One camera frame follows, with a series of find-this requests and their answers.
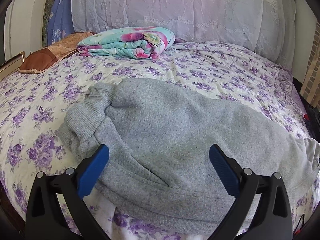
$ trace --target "folded blanket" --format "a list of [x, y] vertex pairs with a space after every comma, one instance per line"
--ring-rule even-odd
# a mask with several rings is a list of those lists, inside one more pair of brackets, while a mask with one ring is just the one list
[[121, 28], [78, 43], [81, 56], [154, 59], [174, 43], [173, 32], [160, 27]]
[[281, 173], [291, 205], [319, 172], [314, 139], [296, 139], [241, 103], [154, 79], [96, 83], [67, 112], [58, 135], [78, 161], [107, 145], [97, 189], [130, 216], [180, 233], [211, 234], [234, 201], [210, 163], [212, 144], [256, 174]]

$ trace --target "floral bedsheet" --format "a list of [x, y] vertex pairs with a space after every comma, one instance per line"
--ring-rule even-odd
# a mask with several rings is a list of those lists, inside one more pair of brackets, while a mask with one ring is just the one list
[[[123, 78], [142, 77], [164, 80], [209, 98], [239, 101], [294, 136], [308, 137], [304, 108], [291, 73], [240, 46], [218, 42], [177, 44], [151, 61], [73, 55], [44, 73], [16, 72], [0, 82], [0, 181], [22, 218], [37, 172], [59, 174], [78, 164], [56, 135], [66, 111], [82, 100], [95, 82], [118, 84]], [[319, 203], [319, 185], [318, 177], [292, 207], [294, 227], [303, 213], [308, 220]], [[59, 200], [67, 223], [78, 232], [61, 196]], [[207, 238], [131, 218], [95, 189], [84, 201], [111, 239]]]

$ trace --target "blue gripper pad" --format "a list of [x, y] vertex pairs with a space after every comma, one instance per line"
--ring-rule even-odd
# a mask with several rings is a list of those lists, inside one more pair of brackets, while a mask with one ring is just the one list
[[100, 177], [101, 172], [107, 165], [109, 160], [108, 146], [101, 144], [97, 151], [90, 158], [90, 163], [82, 176], [78, 178], [78, 195], [81, 199], [84, 196], [90, 195], [96, 181]]
[[239, 179], [225, 159], [225, 155], [223, 155], [214, 145], [210, 147], [209, 159], [212, 166], [216, 170], [228, 194], [237, 198], [240, 194]]

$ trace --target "white wall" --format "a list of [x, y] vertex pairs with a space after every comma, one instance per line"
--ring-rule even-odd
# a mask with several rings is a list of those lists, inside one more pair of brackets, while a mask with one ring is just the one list
[[4, 47], [6, 60], [25, 51], [30, 55], [30, 28], [32, 9], [35, 0], [13, 0], [7, 9]]
[[295, 0], [295, 2], [297, 6], [295, 18], [296, 42], [292, 75], [303, 83], [315, 36], [317, 19], [305, 0]]

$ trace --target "blue cloth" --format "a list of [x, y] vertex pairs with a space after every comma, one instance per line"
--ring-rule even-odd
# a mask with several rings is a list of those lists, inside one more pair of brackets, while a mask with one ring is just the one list
[[48, 46], [74, 32], [71, 0], [55, 0], [48, 23]]

